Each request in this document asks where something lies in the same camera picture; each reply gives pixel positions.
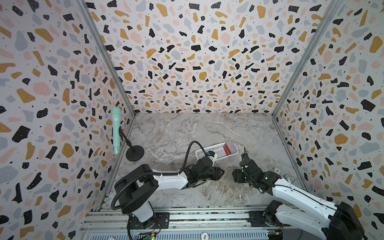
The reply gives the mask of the white plastic mesh basket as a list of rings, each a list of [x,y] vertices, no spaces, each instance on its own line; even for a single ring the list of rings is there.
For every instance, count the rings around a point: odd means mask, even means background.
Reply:
[[[223,149],[223,146],[225,143],[220,143],[220,144],[216,144],[216,145],[212,145],[212,146],[209,146],[209,147],[205,147],[204,148],[204,151],[207,153],[208,151],[214,151],[217,155],[217,159],[216,159],[216,162],[219,162],[221,160],[224,160],[224,159],[227,159],[229,157],[232,157],[234,155],[231,155],[231,156],[227,156],[224,149]]]

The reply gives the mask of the stack of red cards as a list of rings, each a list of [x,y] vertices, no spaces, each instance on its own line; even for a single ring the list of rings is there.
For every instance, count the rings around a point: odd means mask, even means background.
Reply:
[[[223,149],[227,156],[235,155],[238,153],[237,147],[233,142],[226,142],[223,146]]]

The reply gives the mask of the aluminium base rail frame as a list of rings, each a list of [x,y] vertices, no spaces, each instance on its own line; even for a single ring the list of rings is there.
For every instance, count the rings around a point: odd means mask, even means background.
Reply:
[[[265,205],[241,207],[154,208],[158,227],[139,229],[134,223],[128,235],[129,217],[109,209],[90,212],[80,229],[81,240],[138,240],[152,233],[156,240],[316,240],[308,227],[263,220]]]

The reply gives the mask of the mint green microphone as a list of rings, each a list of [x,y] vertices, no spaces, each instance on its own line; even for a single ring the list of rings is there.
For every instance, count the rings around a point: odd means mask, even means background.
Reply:
[[[119,108],[113,108],[112,110],[113,148],[114,148],[115,155],[118,155],[121,150],[121,137],[120,137],[121,118],[122,118],[121,110]]]

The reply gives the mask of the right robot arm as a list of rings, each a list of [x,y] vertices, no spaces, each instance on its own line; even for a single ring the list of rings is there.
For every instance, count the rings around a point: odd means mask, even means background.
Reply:
[[[264,172],[248,154],[241,155],[233,171],[236,183],[248,184],[262,194],[276,197],[265,208],[263,219],[271,227],[290,225],[322,240],[365,240],[365,231],[353,208],[318,198],[282,178]]]

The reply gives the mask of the small metal clip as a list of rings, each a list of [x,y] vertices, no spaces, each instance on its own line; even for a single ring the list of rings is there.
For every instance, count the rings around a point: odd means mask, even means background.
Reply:
[[[283,178],[284,178],[286,181],[288,181],[289,183],[292,182],[291,176],[290,176],[289,174],[285,174],[285,175],[283,176]]]

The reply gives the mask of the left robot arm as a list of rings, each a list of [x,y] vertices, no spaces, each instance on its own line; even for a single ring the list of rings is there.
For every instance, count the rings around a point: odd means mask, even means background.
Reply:
[[[139,229],[148,229],[158,221],[149,198],[160,190],[195,188],[206,181],[218,181],[225,171],[204,156],[194,165],[183,165],[177,172],[159,172],[143,164],[115,184],[116,195],[110,208],[121,210]]]

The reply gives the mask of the black microphone stand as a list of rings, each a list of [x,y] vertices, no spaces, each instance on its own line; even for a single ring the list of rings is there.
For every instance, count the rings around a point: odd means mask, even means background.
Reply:
[[[139,161],[145,154],[145,150],[143,147],[136,145],[133,146],[131,141],[124,134],[122,128],[119,128],[119,134],[124,139],[125,143],[128,145],[129,149],[126,151],[126,158],[130,162]]]

